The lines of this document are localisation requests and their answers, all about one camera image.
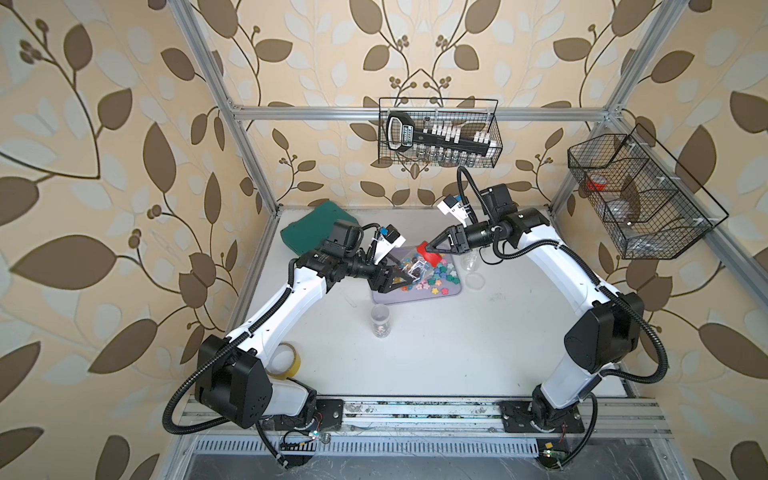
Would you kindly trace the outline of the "clear jar of star candies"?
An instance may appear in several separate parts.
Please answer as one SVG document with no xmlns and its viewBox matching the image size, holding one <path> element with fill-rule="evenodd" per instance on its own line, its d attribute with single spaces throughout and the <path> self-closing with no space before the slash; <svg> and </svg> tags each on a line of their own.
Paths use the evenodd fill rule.
<svg viewBox="0 0 768 480">
<path fill-rule="evenodd" d="M 477 250 L 471 250 L 469 253 L 465 254 L 461 260 L 462 268 L 467 272 L 477 271 L 481 263 L 480 254 Z"/>
</svg>

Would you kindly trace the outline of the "clear jar lid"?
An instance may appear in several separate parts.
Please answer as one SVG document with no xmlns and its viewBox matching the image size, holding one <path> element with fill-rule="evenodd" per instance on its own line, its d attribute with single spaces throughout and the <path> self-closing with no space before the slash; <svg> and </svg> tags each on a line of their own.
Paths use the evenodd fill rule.
<svg viewBox="0 0 768 480">
<path fill-rule="evenodd" d="M 482 275 L 478 273 L 470 273 L 465 278 L 465 284 L 467 288 L 479 291 L 485 287 L 486 281 Z"/>
</svg>

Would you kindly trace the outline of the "red lidded clear jar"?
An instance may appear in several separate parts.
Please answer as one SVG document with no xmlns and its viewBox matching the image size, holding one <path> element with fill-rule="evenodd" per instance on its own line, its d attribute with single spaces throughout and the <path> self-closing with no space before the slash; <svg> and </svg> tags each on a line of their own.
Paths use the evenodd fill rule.
<svg viewBox="0 0 768 480">
<path fill-rule="evenodd" d="M 416 248 L 411 248 L 403 255 L 400 268 L 408 274 L 413 284 L 428 280 L 434 272 L 434 267 Z"/>
</svg>

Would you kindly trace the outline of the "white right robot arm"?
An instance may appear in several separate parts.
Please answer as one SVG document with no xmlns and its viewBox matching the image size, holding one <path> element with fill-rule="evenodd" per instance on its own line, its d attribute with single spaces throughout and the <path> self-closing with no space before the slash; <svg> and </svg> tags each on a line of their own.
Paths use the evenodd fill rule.
<svg viewBox="0 0 768 480">
<path fill-rule="evenodd" d="M 450 226 L 425 245 L 429 253 L 460 255 L 489 247 L 502 260 L 528 256 L 573 307 L 576 321 L 564 337 L 565 354 L 553 373 L 535 387 L 526 419 L 539 431 L 557 429 L 575 406 L 606 377 L 655 384 L 669 369 L 667 351 L 644 318 L 636 294 L 623 294 L 599 277 L 560 238 L 539 210 L 492 214 L 468 226 Z M 656 352 L 656 370 L 636 375 L 617 363 L 646 334 Z"/>
</svg>

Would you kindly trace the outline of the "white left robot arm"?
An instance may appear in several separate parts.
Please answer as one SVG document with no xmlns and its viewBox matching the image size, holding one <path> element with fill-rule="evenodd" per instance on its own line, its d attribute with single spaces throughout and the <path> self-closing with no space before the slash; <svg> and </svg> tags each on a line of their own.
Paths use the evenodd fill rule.
<svg viewBox="0 0 768 480">
<path fill-rule="evenodd" d="M 366 280 L 370 289 L 379 293 L 389 293 L 415 280 L 399 262 L 376 263 L 361 250 L 347 254 L 313 249 L 291 260 L 287 283 L 267 304 L 224 337 L 211 335 L 203 342 L 197 369 L 164 409 L 165 431 L 188 435 L 228 422 L 247 429 L 269 416 L 310 422 L 314 390 L 296 380 L 273 379 L 266 367 L 298 320 L 348 277 Z M 177 424 L 174 411 L 189 391 L 218 417 L 195 425 Z"/>
</svg>

